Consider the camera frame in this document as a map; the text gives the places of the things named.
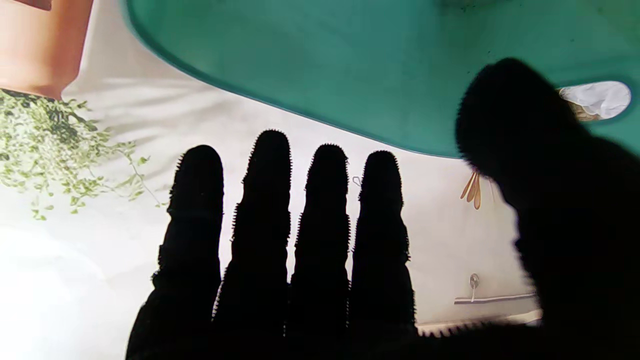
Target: black silhouette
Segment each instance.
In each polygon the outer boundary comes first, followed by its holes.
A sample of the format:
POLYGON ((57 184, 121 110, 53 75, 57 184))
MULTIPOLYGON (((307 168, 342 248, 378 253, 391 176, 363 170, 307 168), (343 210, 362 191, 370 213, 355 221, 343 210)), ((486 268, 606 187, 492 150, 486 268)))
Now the black silhouette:
POLYGON ((415 328, 409 271, 409 239, 396 158, 369 155, 362 177, 349 296, 349 328, 358 353, 411 338, 415 328))
POLYGON ((456 138, 517 212, 515 246, 536 286, 541 326, 479 323, 418 336, 401 178, 389 152, 365 166, 349 288, 346 156, 334 145, 317 150, 287 287, 289 144, 266 131, 244 178, 213 319, 222 167, 210 147, 184 155, 155 290, 127 358, 639 358, 638 211, 622 204, 640 195, 640 161, 590 135, 555 88, 514 59, 487 66, 470 85, 456 138), (535 106, 523 109, 522 99, 535 106))
POLYGON ((213 328, 227 344, 255 332, 260 344, 252 346, 276 351, 284 336, 291 230, 291 155, 284 134, 265 131, 258 137, 243 184, 213 328))
POLYGON ((133 325, 128 359, 180 359, 208 351, 220 285, 222 184, 215 150, 201 145, 185 153, 171 190, 171 222, 159 250, 155 290, 133 325))
POLYGON ((322 145, 309 168, 287 319, 287 342, 298 357, 335 358, 344 350, 349 293, 344 267, 349 249, 346 161, 340 147, 322 145))

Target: terracotta pot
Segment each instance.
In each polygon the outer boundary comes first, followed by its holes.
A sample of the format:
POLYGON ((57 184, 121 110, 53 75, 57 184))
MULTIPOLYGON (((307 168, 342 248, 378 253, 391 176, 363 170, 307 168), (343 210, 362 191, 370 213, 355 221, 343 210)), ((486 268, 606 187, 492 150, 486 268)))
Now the terracotta pot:
POLYGON ((78 75, 92 4, 0 0, 0 88, 60 99, 78 75))

